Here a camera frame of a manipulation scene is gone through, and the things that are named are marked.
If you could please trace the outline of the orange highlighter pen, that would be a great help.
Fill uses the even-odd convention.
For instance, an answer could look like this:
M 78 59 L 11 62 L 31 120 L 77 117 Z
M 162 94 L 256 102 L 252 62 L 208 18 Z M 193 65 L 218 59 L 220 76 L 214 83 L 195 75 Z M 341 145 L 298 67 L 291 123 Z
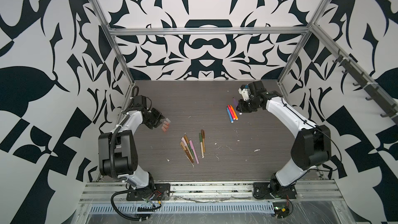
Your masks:
M 236 112 L 235 112 L 233 106 L 232 106 L 232 105 L 230 105 L 230 106 L 231 106 L 231 109 L 232 109 L 232 111 L 233 111 L 233 113 L 234 113 L 234 115 L 235 115 L 235 120 L 238 120 L 237 114 L 236 114 Z

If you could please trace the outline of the green cap beige pen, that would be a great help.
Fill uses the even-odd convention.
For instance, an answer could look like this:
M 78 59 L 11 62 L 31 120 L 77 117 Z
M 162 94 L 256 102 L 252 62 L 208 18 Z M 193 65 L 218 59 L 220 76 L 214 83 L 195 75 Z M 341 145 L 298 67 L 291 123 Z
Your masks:
M 199 133 L 199 140 L 200 140 L 200 146 L 201 146 L 201 156 L 202 158 L 204 158 L 204 144 L 203 144 L 203 136 L 202 136 L 202 132 Z

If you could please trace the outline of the blue highlighter pen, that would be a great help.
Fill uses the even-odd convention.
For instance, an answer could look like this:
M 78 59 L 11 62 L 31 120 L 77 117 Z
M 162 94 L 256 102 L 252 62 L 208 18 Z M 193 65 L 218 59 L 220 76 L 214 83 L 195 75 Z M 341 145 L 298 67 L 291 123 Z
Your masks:
M 232 115 L 231 115 L 231 112 L 230 112 L 229 107 L 227 106 L 226 109 L 227 109 L 229 121 L 230 121 L 230 123 L 233 123 L 233 122 L 234 122 L 234 119 L 233 119 L 233 117 L 232 117 Z

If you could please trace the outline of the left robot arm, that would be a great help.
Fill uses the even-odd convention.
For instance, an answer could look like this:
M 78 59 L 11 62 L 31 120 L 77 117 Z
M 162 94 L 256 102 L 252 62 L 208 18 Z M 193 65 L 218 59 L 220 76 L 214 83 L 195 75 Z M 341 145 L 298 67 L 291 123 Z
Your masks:
M 147 105 L 149 98 L 143 95 L 132 97 L 122 112 L 121 122 L 115 128 L 98 137 L 99 172 L 128 183 L 134 190 L 154 190 L 152 175 L 138 164 L 134 134 L 140 125 L 152 130 L 161 124 L 164 116 Z

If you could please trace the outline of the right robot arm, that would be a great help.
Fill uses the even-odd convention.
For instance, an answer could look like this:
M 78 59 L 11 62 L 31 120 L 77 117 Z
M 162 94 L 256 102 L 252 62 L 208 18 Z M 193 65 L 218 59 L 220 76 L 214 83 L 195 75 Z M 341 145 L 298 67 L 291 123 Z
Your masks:
M 254 184 L 254 198 L 285 199 L 293 192 L 295 183 L 309 170 L 329 161 L 332 156 L 331 132 L 325 125 L 317 125 L 293 109 L 277 91 L 268 91 L 261 81 L 242 85 L 242 99 L 237 110 L 252 113 L 267 110 L 280 120 L 295 138 L 290 151 L 290 160 L 275 172 L 267 185 Z

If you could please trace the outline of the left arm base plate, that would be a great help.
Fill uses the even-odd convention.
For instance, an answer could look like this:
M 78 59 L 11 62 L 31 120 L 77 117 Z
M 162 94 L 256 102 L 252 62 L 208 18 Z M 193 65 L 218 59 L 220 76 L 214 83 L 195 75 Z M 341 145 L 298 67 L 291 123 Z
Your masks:
M 168 198 L 170 195 L 171 185 L 170 184 L 154 184 L 153 187 L 148 186 L 147 188 L 133 190 L 127 194 L 127 201 L 141 201 L 149 199 L 151 201 L 161 201 Z

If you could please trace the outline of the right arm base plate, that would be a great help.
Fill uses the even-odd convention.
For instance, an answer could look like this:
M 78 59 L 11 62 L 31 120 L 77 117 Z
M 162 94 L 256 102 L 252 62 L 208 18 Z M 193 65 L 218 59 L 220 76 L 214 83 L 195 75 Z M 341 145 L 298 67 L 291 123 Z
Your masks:
M 295 183 L 283 187 L 277 181 L 270 183 L 253 183 L 253 197 L 258 200 L 269 199 L 296 199 Z

